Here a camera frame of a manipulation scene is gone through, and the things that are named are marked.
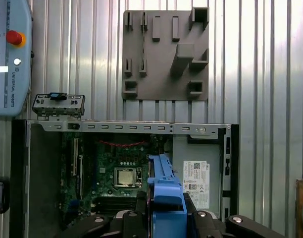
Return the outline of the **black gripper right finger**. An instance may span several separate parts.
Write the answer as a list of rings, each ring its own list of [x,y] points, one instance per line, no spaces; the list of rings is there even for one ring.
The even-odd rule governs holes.
[[[284,235],[241,215],[232,215],[223,222],[208,211],[196,210],[185,193],[187,237],[189,238],[284,238]]]

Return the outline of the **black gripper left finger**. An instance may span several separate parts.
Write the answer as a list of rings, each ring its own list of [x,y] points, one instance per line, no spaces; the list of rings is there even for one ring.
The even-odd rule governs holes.
[[[140,191],[134,210],[122,210],[113,217],[95,214],[59,232],[56,238],[147,238],[147,194]]]

